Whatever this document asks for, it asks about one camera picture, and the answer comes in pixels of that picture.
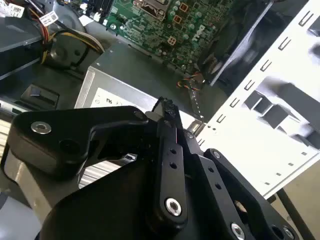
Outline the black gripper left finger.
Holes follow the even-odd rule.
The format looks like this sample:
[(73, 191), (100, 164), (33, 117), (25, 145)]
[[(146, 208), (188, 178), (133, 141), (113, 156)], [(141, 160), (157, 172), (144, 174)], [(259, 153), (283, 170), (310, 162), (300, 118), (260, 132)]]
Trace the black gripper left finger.
[(185, 174), (178, 112), (161, 97), (145, 113), (134, 106), (21, 113), (9, 130), (6, 177), (44, 224), (65, 197), (128, 164), (172, 161)]

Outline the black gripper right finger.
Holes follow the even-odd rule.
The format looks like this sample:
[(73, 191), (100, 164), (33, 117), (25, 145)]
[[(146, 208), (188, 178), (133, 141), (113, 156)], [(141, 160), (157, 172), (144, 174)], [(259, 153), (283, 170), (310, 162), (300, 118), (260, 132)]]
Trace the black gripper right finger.
[(177, 240), (297, 240), (299, 236), (271, 204), (217, 149), (202, 151), (183, 128), (177, 113), (178, 143), (183, 147), (188, 222)]

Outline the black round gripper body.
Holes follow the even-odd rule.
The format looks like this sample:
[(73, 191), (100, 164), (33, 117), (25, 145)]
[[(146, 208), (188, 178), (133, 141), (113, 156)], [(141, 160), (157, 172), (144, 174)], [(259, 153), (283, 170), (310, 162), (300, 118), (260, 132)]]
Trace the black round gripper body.
[(62, 199), (42, 240), (223, 240), (225, 228), (181, 163), (130, 163)]

